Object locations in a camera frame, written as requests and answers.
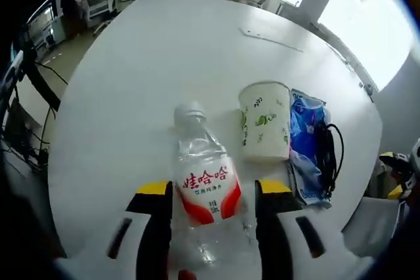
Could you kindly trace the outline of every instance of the plastic water bottle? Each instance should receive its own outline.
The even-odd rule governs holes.
[[[199,249],[201,260],[208,264],[228,260],[249,242],[234,164],[205,126],[206,117],[197,102],[178,106],[174,118],[179,135],[175,189],[188,225],[184,244]]]

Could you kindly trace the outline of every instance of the black cable bundle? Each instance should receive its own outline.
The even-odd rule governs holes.
[[[342,151],[338,168],[337,161],[335,159],[334,140],[333,135],[329,130],[330,128],[334,128],[340,136]],[[331,198],[331,194],[335,189],[335,181],[337,180],[341,165],[343,164],[343,136],[341,135],[341,132],[336,125],[327,125],[325,123],[320,123],[319,125],[315,126],[314,134],[316,138],[316,163],[317,167],[321,171],[321,185],[324,188],[327,197]]]

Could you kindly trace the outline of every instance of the floor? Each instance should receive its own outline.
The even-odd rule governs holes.
[[[127,8],[131,2],[117,3],[117,10],[121,12]],[[93,36],[92,29],[73,38],[69,41],[64,41],[57,47],[46,54],[41,63],[47,67],[52,68],[59,74],[67,83],[72,78],[72,75],[80,63],[89,47],[93,44],[96,37]],[[67,84],[59,78],[52,70],[44,67],[38,67],[39,72],[48,83],[50,88],[56,93],[57,97],[61,99],[66,90]],[[42,139],[45,142],[51,142],[54,134],[54,113],[50,110],[45,121]]]

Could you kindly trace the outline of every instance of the white paper cup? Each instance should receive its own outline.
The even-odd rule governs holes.
[[[289,88],[277,81],[256,82],[240,92],[246,160],[277,162],[289,159],[290,98]]]

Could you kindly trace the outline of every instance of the round table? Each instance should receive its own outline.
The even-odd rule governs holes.
[[[67,254],[124,211],[142,184],[172,178],[173,111],[183,102],[205,108],[242,183],[263,176],[288,183],[284,165],[249,165],[241,157],[238,94],[260,80],[327,102],[345,156],[332,207],[319,215],[343,229],[369,182],[382,132],[356,74],[321,39],[270,12],[223,0],[137,0],[87,51],[57,115],[49,194]]]

